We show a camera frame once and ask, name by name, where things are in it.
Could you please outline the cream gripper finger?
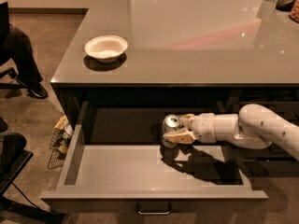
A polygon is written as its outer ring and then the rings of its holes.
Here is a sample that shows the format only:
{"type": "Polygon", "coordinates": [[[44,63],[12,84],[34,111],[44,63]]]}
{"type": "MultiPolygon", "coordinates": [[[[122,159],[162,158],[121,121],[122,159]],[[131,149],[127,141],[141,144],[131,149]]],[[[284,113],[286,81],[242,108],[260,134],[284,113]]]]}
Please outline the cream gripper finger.
{"type": "Polygon", "coordinates": [[[184,127],[190,129],[192,127],[192,123],[194,121],[195,115],[194,114],[184,114],[179,116],[180,121],[184,127]]]}
{"type": "Polygon", "coordinates": [[[196,140],[196,137],[192,131],[189,131],[186,128],[182,128],[176,131],[165,133],[164,139],[171,143],[188,145],[192,144],[196,140]]]}

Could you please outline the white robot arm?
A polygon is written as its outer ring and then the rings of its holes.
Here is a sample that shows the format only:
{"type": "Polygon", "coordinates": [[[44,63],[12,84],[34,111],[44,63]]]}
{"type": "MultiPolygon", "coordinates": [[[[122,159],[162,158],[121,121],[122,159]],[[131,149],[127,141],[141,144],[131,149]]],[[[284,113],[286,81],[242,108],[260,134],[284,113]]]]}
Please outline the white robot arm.
{"type": "Polygon", "coordinates": [[[248,149],[264,149],[274,143],[299,161],[299,127],[261,105],[245,105],[238,114],[164,118],[162,142],[166,147],[191,145],[195,141],[202,144],[224,141],[248,149]]]}

